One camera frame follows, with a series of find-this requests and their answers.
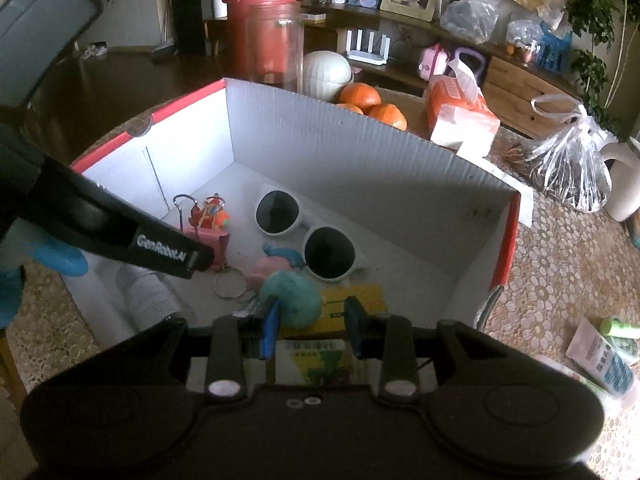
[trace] white pitcher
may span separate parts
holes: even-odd
[[[629,139],[607,144],[600,153],[604,160],[614,158],[611,170],[611,194],[604,209],[614,220],[625,221],[640,208],[640,142]]]

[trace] orange fruit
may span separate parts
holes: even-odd
[[[357,106],[364,113],[382,102],[376,89],[364,83],[350,83],[345,86],[340,92],[338,101],[342,104]]]
[[[360,110],[356,105],[352,105],[351,103],[340,103],[336,106],[344,108],[345,110],[348,110],[350,112],[356,112],[357,114],[364,115],[364,112],[362,110]]]
[[[406,130],[406,118],[396,105],[373,106],[367,115],[389,126],[394,126],[398,130]]]

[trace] clear plastic bag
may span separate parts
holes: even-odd
[[[449,4],[440,17],[440,26],[453,34],[484,43],[491,37],[498,11],[480,0],[460,0]]]
[[[565,206],[585,213],[600,211],[611,193],[611,177],[594,142],[603,135],[580,101],[568,114],[543,112],[536,103],[571,99],[561,94],[531,100],[536,113],[560,121],[577,120],[543,140],[513,146],[505,161],[531,184]]]
[[[544,32],[540,27],[540,21],[533,21],[529,18],[523,20],[515,20],[507,25],[506,43],[514,45],[535,45],[540,44]]]

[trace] orange tissue package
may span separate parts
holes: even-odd
[[[462,143],[478,156],[487,156],[500,127],[489,110],[471,69],[459,60],[449,63],[456,73],[434,76],[426,99],[430,140],[458,150]]]

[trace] pebble pattern tablecloth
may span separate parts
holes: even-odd
[[[501,129],[494,162],[516,138]],[[606,214],[578,214],[536,195],[533,226],[520,226],[516,243],[510,281],[487,321],[491,336],[573,366],[564,352],[581,316],[640,323],[640,251]],[[24,301],[7,337],[30,390],[98,348],[60,276],[33,262],[26,270]],[[606,420],[589,466],[606,480],[636,480],[638,449],[640,403]]]

